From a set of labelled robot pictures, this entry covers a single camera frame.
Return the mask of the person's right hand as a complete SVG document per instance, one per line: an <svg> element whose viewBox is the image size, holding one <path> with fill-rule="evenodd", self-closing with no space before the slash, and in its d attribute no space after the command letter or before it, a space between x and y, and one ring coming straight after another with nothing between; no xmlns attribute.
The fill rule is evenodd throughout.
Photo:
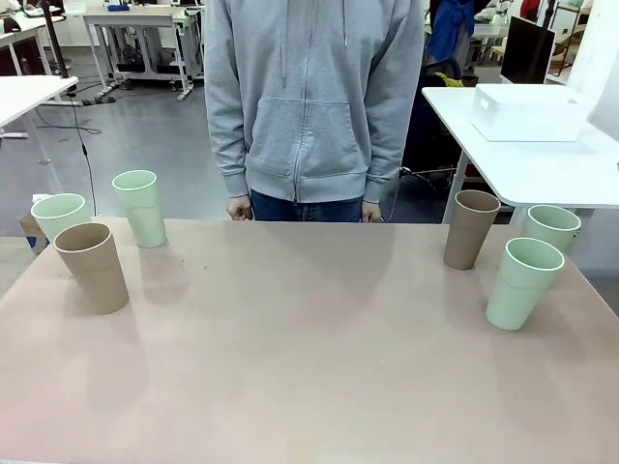
<svg viewBox="0 0 619 464"><path fill-rule="evenodd" d="M232 220L253 220L251 198L248 195L229 197L226 210Z"/></svg>

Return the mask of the pale green cup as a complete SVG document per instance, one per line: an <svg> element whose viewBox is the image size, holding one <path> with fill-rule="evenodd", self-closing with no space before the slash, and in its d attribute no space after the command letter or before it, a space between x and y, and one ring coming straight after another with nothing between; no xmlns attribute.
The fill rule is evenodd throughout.
<svg viewBox="0 0 619 464"><path fill-rule="evenodd" d="M76 193L49 195L35 202L30 210L52 247L55 238L64 230L91 221L86 200Z"/></svg>
<svg viewBox="0 0 619 464"><path fill-rule="evenodd" d="M123 205L136 243L146 248L163 245L167 237L157 174L149 170L127 171L114 177L112 186Z"/></svg>
<svg viewBox="0 0 619 464"><path fill-rule="evenodd" d="M518 237L504 247L486 319L504 331L518 331L565 266L563 253L544 241Z"/></svg>
<svg viewBox="0 0 619 464"><path fill-rule="evenodd" d="M566 209L535 205L527 210L522 236L546 242L567 253L581 229L580 218Z"/></svg>

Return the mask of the brown paper cup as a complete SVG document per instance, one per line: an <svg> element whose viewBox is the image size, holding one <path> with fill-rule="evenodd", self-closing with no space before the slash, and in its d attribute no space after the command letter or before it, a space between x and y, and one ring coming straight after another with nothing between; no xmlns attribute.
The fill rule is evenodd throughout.
<svg viewBox="0 0 619 464"><path fill-rule="evenodd" d="M84 222L63 230L53 245L93 310L109 314L130 296L109 226Z"/></svg>
<svg viewBox="0 0 619 464"><path fill-rule="evenodd" d="M474 267L501 202L490 193L474 189L461 190L455 202L443 262L466 271Z"/></svg>

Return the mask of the white plastic basket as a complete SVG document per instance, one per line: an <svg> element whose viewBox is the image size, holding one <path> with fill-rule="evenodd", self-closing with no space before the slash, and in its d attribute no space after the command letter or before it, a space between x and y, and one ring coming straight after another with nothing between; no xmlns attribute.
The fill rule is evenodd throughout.
<svg viewBox="0 0 619 464"><path fill-rule="evenodd" d="M480 84L470 122L491 142L574 142L592 108L565 86Z"/></svg>

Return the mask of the grey-sleeved left forearm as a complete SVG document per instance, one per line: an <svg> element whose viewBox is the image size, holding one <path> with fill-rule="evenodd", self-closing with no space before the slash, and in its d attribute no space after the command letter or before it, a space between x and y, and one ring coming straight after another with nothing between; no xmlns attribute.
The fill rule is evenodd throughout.
<svg viewBox="0 0 619 464"><path fill-rule="evenodd" d="M370 160L364 201L378 204L384 186L399 170L407 138L414 95L388 98L367 106Z"/></svg>

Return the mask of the grey-sleeved right forearm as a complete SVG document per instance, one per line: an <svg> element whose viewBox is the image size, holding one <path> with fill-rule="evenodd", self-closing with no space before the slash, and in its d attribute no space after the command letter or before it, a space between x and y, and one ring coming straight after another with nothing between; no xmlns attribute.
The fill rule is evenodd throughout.
<svg viewBox="0 0 619 464"><path fill-rule="evenodd" d="M207 93L208 131L217 165L230 198L249 194L246 178L244 117L238 98Z"/></svg>

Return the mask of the black office chair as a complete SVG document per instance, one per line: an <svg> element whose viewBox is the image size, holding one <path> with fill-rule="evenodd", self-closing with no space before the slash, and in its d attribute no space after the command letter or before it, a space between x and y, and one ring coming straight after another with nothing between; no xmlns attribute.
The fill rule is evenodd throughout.
<svg viewBox="0 0 619 464"><path fill-rule="evenodd" d="M400 180L413 176L425 181L440 195L446 195L451 186L459 147L422 91L458 86L460 79L461 71L453 58L422 66L398 174Z"/></svg>

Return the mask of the person in grey hoodie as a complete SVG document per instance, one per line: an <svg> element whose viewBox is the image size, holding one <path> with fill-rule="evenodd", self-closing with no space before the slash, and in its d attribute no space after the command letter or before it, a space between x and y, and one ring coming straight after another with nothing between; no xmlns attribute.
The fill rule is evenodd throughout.
<svg viewBox="0 0 619 464"><path fill-rule="evenodd" d="M207 93L239 99L258 221L362 222L367 106L416 94L425 0L206 0Z"/></svg>

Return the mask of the blue jacket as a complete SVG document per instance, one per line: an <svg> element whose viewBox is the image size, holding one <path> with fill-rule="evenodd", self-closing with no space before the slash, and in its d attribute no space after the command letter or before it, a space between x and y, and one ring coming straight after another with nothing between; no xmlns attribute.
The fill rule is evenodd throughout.
<svg viewBox="0 0 619 464"><path fill-rule="evenodd" d="M430 0L427 54L434 62L454 58L475 30L476 0Z"/></svg>

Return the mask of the cardboard box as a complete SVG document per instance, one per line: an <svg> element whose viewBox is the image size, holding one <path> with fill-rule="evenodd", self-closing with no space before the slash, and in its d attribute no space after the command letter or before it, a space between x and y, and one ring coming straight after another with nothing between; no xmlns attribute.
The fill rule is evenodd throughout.
<svg viewBox="0 0 619 464"><path fill-rule="evenodd" d="M49 240L32 215L32 210L19 220L23 235L35 255L41 254L49 245Z"/></svg>

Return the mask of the white height-adjustable desk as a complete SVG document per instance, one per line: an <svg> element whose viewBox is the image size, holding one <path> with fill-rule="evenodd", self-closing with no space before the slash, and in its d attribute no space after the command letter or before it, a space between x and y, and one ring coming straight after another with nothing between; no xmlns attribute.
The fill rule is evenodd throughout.
<svg viewBox="0 0 619 464"><path fill-rule="evenodd" d="M203 77L200 4L107 1L81 15L102 98L129 81L166 81L183 101Z"/></svg>

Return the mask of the black computer monitor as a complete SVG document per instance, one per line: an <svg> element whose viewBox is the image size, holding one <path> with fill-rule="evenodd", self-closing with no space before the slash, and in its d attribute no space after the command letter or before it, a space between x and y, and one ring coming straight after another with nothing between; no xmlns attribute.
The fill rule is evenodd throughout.
<svg viewBox="0 0 619 464"><path fill-rule="evenodd" d="M501 77L513 84L544 84L555 33L536 23L512 17L505 43Z"/></svg>

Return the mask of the white rounded-corner table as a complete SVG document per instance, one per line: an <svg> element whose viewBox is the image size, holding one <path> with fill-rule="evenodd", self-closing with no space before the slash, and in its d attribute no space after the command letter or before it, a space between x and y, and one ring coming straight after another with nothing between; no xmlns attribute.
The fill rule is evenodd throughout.
<svg viewBox="0 0 619 464"><path fill-rule="evenodd" d="M78 78L75 76L67 78L54 75L0 76L0 129L17 119L22 119L29 137L41 149L38 163L50 163L51 159L40 140L32 113L39 105L59 96L77 82Z"/></svg>

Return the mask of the black stand pole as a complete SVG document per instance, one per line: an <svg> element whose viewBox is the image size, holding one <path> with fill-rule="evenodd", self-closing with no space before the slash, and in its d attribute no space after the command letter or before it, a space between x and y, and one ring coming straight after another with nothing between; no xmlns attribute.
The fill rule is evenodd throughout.
<svg viewBox="0 0 619 464"><path fill-rule="evenodd" d="M52 48L54 57L56 58L56 63L60 70L60 74L63 78L68 78L69 73L68 73L66 64L64 62L64 59L62 57L60 45L59 45L57 35L54 29L49 2L48 0L40 0L40 5L44 12L44 19L46 23L47 32L49 35L49 40L51 43L51 48Z"/></svg>

